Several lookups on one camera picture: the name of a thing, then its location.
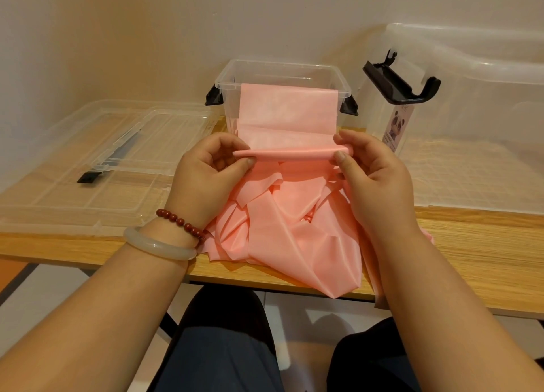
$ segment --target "pants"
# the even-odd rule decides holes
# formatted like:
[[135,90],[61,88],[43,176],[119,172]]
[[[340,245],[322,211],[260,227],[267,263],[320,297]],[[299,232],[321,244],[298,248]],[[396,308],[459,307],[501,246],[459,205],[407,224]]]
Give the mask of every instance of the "pants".
[[[327,390],[419,390],[392,318],[342,339]],[[207,285],[190,302],[148,392],[283,392],[276,349],[257,295]]]

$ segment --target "pink satin cloth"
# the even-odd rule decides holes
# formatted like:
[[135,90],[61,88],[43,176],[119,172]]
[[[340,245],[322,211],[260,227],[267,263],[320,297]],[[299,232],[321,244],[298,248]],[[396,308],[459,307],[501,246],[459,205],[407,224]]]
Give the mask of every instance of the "pink satin cloth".
[[257,157],[206,228],[209,259],[267,265],[337,298],[361,285],[362,258],[386,305],[374,250],[328,161],[338,148],[335,90],[242,84],[238,136]]

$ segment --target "bracelet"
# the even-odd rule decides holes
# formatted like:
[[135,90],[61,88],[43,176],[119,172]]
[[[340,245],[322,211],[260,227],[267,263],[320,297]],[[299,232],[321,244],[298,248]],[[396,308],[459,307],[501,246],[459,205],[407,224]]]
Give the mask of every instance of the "bracelet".
[[191,260],[196,257],[196,249],[186,249],[185,247],[162,243],[139,233],[139,230],[140,227],[129,227],[123,233],[126,242],[136,247],[136,249],[172,260]]
[[190,233],[191,236],[196,237],[197,239],[202,240],[206,236],[202,230],[198,230],[191,223],[186,223],[181,217],[176,216],[174,213],[168,210],[159,209],[155,212],[155,214],[159,217],[170,220],[179,227],[183,227],[183,230],[187,231],[187,233]]

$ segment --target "person's right hand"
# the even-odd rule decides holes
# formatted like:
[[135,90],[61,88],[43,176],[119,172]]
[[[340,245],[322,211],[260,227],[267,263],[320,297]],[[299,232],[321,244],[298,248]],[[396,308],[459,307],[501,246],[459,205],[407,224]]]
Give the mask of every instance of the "person's right hand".
[[334,140],[353,146],[353,157],[337,151],[335,159],[351,188],[351,210],[371,241],[419,233],[412,178],[404,163],[369,134],[340,130]]

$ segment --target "beige wall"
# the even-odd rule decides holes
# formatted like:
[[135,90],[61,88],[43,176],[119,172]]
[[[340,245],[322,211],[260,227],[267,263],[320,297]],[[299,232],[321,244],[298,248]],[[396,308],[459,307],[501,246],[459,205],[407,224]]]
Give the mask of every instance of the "beige wall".
[[228,59],[332,63],[389,22],[544,31],[541,0],[0,0],[0,171],[96,99],[199,101]]

